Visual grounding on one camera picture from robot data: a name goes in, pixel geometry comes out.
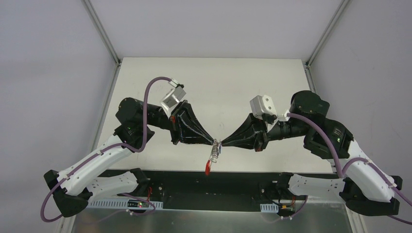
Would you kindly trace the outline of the metal key holder red handle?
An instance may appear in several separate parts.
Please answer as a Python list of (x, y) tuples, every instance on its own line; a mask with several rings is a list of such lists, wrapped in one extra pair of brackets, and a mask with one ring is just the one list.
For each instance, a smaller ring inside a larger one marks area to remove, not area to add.
[(211, 149), (211, 153), (209, 156), (209, 159), (206, 163), (206, 167), (205, 167), (205, 175), (208, 176), (210, 174), (211, 171), (211, 167), (214, 163), (217, 163), (217, 159), (219, 158), (219, 153), (218, 153), (218, 149), (219, 149), (219, 144), (221, 144), (221, 141), (218, 141), (216, 139), (214, 139), (213, 144), (212, 144), (212, 149)]

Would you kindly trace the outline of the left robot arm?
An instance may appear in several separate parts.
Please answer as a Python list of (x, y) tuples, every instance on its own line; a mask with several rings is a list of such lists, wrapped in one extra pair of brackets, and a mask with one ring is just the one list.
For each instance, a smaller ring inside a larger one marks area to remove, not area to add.
[(114, 177), (103, 178), (101, 174), (121, 159), (142, 152), (154, 135), (151, 126), (169, 131), (173, 144), (214, 142), (186, 100), (167, 108), (125, 98), (119, 104), (116, 118), (120, 125), (100, 147), (64, 170), (49, 170), (44, 174), (50, 190), (47, 198), (54, 200), (62, 217), (74, 216), (90, 202), (111, 195), (133, 192), (140, 197), (147, 193), (148, 183), (138, 169)]

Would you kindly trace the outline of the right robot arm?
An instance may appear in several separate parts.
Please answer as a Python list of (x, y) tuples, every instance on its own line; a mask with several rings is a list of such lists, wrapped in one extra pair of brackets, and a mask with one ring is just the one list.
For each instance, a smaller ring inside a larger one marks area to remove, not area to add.
[(402, 179), (385, 174), (342, 123), (327, 118), (327, 101), (303, 90), (293, 94), (289, 110), (282, 115), (276, 113), (269, 96), (256, 96), (250, 105), (252, 111), (247, 119), (222, 141), (222, 146), (260, 152), (271, 141), (303, 137), (303, 147), (327, 160), (337, 175), (327, 179), (283, 172), (275, 183), (280, 198), (336, 198), (360, 215), (398, 214), (400, 202), (395, 195), (401, 190)]

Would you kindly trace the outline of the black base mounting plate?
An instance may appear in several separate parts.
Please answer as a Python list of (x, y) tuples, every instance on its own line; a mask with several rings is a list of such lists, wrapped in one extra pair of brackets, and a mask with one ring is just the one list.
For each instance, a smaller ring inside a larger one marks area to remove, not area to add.
[(314, 197), (293, 193), (289, 172), (162, 171), (136, 168), (143, 183), (128, 194), (163, 203), (166, 210), (259, 212), (262, 204)]

